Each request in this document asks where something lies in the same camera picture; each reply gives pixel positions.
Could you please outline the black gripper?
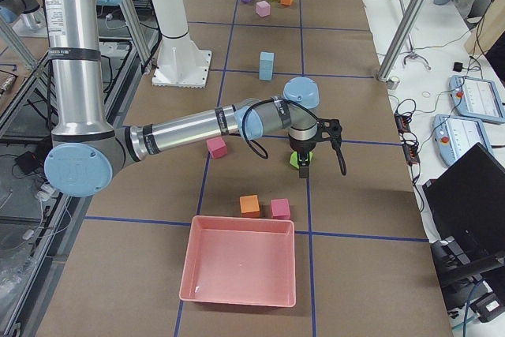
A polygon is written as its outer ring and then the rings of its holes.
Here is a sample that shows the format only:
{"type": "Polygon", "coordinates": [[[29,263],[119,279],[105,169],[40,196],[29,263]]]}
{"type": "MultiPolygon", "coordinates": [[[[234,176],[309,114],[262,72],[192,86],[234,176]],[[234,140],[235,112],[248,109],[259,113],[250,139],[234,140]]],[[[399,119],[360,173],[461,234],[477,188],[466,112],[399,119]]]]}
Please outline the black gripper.
{"type": "MultiPolygon", "coordinates": [[[[338,119],[318,119],[313,126],[288,129],[289,143],[293,152],[309,153],[318,143],[330,142],[339,163],[342,163],[342,126],[338,119]]],[[[309,178],[309,158],[297,160],[299,178],[309,178]]]]}

